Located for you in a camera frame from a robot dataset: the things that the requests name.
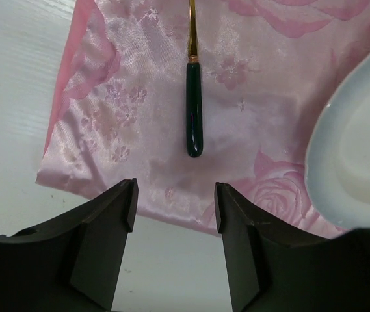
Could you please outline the gold fork dark handle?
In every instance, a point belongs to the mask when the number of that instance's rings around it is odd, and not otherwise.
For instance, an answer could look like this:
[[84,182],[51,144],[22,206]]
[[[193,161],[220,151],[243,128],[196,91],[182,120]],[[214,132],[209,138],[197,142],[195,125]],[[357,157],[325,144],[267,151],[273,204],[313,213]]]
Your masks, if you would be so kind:
[[201,156],[204,148],[202,117],[202,79],[198,58],[195,1],[189,0],[188,63],[186,72],[186,145],[192,158]]

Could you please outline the white round plate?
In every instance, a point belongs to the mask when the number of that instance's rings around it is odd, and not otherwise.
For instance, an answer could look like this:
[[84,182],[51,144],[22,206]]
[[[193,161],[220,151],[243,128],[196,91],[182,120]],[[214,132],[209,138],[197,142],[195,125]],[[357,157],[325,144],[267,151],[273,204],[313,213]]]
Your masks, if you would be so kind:
[[370,54],[338,86],[305,159],[314,208],[345,229],[370,228]]

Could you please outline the pink rose satin cloth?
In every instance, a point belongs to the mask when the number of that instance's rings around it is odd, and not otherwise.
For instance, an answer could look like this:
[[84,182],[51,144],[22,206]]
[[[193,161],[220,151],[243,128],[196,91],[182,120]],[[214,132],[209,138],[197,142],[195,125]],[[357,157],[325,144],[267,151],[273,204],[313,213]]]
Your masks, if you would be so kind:
[[95,198],[136,178],[140,215],[217,232],[214,188],[322,237],[304,155],[322,108],[370,52],[370,1],[197,1],[204,151],[185,143],[186,1],[78,1],[39,185]]

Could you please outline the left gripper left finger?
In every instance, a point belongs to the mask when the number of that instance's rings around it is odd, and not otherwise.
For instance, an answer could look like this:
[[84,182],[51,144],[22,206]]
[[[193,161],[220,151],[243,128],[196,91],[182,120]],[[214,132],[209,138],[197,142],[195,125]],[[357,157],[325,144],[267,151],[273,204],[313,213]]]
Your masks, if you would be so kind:
[[110,311],[138,183],[98,197],[12,236],[0,235],[0,311]]

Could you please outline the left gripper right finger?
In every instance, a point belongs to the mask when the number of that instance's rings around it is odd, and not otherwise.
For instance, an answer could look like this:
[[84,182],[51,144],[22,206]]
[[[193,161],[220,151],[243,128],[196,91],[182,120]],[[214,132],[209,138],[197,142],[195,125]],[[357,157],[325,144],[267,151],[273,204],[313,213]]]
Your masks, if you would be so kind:
[[370,311],[370,229],[319,237],[225,183],[215,215],[234,311]]

